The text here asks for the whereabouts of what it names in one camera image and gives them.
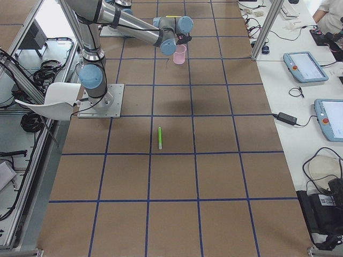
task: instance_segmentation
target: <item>table surface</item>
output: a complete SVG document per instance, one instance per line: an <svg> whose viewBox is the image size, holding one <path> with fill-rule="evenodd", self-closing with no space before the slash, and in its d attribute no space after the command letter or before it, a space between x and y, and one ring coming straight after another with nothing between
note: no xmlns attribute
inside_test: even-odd
<svg viewBox="0 0 343 257"><path fill-rule="evenodd" d="M270 0L264 1L267 7L265 13L271 6ZM304 0L300 0L293 7L300 13L298 19L285 20L278 14L272 31L279 36L294 39L299 35L300 29L288 30L285 27L294 22L301 22L303 25L313 25L315 22L309 13ZM256 18L262 25L266 16ZM256 21L251 21L250 26L254 26ZM287 70L283 62L283 54L286 52L309 51L320 65L329 64L335 61L329 47L317 46L309 33L308 27L302 30L301 35L295 41L287 41L278 38L275 34L269 33L268 46L269 55L260 54L257 58L257 66L266 91L266 95L273 113L284 112L297 117L299 124L306 124L311 115L315 115L315 99L343 99L343 85L338 76L342 75L343 64L335 63L324 68L329 80L316 83L299 83ZM304 98L292 97L288 91L294 87L301 87ZM292 180L296 190L306 189L306 178L302 171L303 163L308 160L321 147L330 147L339 154L343 152L343 144L339 142L329 142L323 136L318 121L313 118L306 127L290 126L286 123L275 120L280 141L285 152L285 157ZM330 157L332 153L323 151L320 154Z"/></svg>

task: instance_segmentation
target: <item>metal mounting plate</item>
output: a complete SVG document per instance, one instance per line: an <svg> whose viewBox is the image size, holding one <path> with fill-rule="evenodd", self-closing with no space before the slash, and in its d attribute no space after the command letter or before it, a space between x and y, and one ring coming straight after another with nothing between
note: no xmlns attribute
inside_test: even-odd
<svg viewBox="0 0 343 257"><path fill-rule="evenodd" d="M123 95L124 95L124 84L108 84L108 91L114 97L113 104L104 110L104 112L100 112L99 110L95 110L94 108L90 108L91 104L86 101L82 102L79 110L85 110L79 112L77 116L79 118L120 118L120 113L122 110L122 103L123 103ZM87 98L88 94L84 91L83 98Z"/></svg>

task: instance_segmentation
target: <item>green pen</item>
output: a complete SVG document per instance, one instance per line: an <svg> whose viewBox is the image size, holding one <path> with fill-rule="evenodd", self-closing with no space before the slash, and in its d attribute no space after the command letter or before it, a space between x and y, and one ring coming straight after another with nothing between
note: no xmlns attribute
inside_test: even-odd
<svg viewBox="0 0 343 257"><path fill-rule="evenodd" d="M159 127L159 150L162 150L162 128Z"/></svg>

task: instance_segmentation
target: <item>white chair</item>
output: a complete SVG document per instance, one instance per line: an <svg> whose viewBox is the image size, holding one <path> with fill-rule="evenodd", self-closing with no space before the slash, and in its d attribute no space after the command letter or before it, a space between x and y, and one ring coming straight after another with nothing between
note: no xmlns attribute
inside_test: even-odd
<svg viewBox="0 0 343 257"><path fill-rule="evenodd" d="M54 120L70 120L80 86L81 84L77 83L55 82L48 87L44 104L30 104L19 100L16 102L30 108L40 116Z"/></svg>

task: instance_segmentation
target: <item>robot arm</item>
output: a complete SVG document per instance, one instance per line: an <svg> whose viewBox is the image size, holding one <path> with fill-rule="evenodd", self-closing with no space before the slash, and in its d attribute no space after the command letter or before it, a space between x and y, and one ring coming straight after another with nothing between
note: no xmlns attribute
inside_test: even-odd
<svg viewBox="0 0 343 257"><path fill-rule="evenodd" d="M118 117L114 109L121 107L121 103L114 104L116 99L122 98L116 88L120 85L108 85L105 73L106 58L100 46L99 25L109 25L126 35L150 43L161 49L165 55L172 55L176 51L176 45L187 43L191 36L187 36L192 28L191 18L160 17L154 19L154 25L150 25L103 0L65 0L77 15L80 34L83 41L83 58L85 66L79 72L81 84L85 87L88 102L83 102L80 107L82 116L85 111L89 118L95 117Z"/></svg>
<svg viewBox="0 0 343 257"><path fill-rule="evenodd" d="M66 2L77 14L80 24L109 25L112 28L117 28L126 35L131 35L156 47L160 47L162 53L165 55L172 55L176 50L177 42L175 41L175 34L181 35L183 40L185 38L188 38L188 41L191 40L191 37L184 37L193 28L193 21L187 16L178 18L155 18L153 26L121 11L120 8L110 5L103 0L66 0ZM81 36L84 43L86 43L85 49L97 48L98 46L92 46L92 40L87 40L89 37L89 28L86 30L80 29ZM92 31L92 34L94 39L96 39L96 30Z"/></svg>

